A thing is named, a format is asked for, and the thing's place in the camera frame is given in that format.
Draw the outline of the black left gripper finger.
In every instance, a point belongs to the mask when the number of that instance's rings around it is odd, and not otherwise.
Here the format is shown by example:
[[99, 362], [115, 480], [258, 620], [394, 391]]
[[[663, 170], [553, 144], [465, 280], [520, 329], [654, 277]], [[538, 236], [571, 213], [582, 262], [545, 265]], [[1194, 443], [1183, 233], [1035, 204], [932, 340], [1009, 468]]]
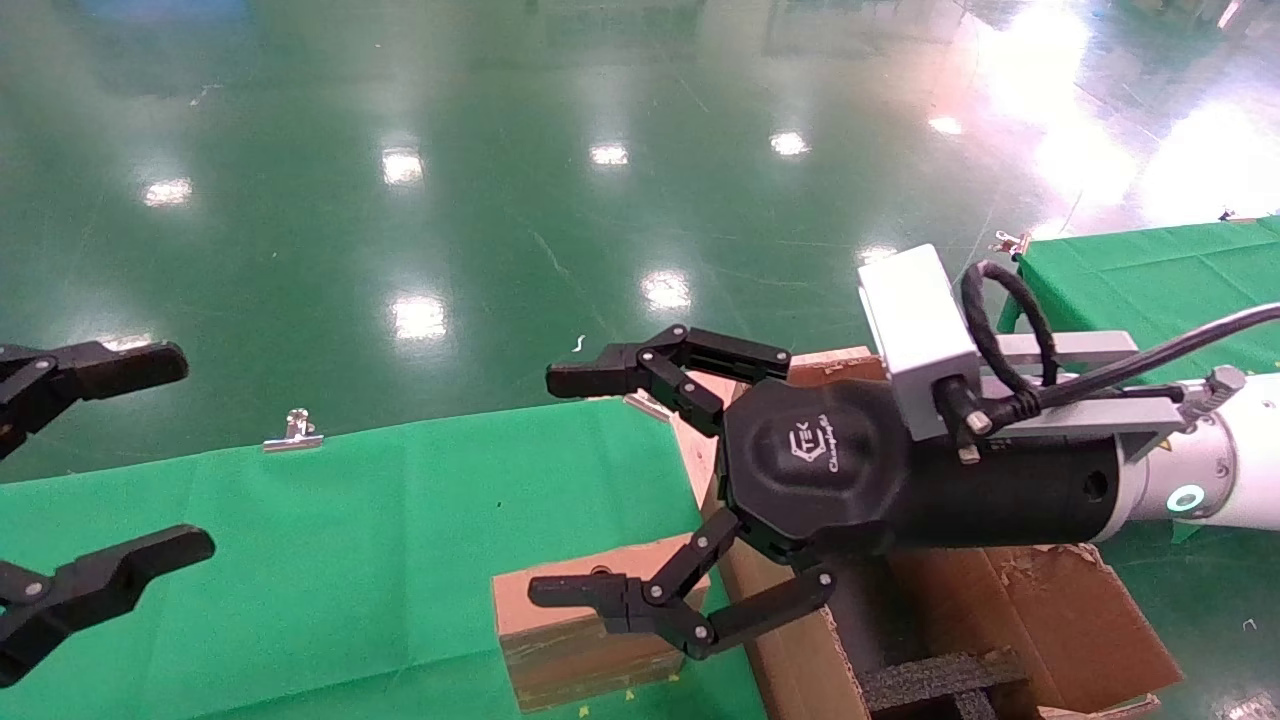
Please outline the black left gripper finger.
[[69, 637], [134, 611], [155, 579], [210, 560], [214, 538], [177, 525], [82, 555], [42, 575], [1, 562], [1, 687], [22, 682]]
[[111, 350], [97, 341], [58, 348], [1, 347], [1, 459], [72, 405], [132, 395], [186, 379], [182, 347], [150, 343]]

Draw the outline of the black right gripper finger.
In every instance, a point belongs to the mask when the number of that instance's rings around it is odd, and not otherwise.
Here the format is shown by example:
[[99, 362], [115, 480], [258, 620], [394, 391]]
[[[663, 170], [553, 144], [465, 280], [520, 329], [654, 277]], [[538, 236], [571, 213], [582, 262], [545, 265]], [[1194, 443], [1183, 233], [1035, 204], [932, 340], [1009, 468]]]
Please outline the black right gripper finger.
[[626, 396], [644, 391], [694, 430], [717, 437], [724, 401], [689, 373], [749, 386], [783, 380], [791, 354], [783, 348], [687, 325], [671, 325], [636, 343], [609, 343], [584, 363], [553, 363], [547, 391], [557, 398]]
[[721, 509], [648, 580], [598, 571], [534, 577], [527, 596], [541, 609], [590, 609], [609, 634], [657, 635], [687, 657], [704, 660], [818, 611], [836, 587], [835, 575], [815, 566], [712, 615], [695, 610], [689, 593], [742, 529], [737, 514]]

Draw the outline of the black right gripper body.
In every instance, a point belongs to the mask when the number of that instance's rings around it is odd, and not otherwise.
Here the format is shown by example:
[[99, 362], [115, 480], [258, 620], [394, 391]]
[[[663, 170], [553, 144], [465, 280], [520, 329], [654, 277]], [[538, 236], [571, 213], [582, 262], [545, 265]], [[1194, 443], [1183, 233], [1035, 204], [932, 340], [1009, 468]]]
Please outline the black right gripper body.
[[914, 441], [886, 383], [769, 379], [722, 416], [719, 496], [774, 562], [831, 553], [1075, 544], [1117, 506], [1115, 439], [1015, 438], [965, 464]]

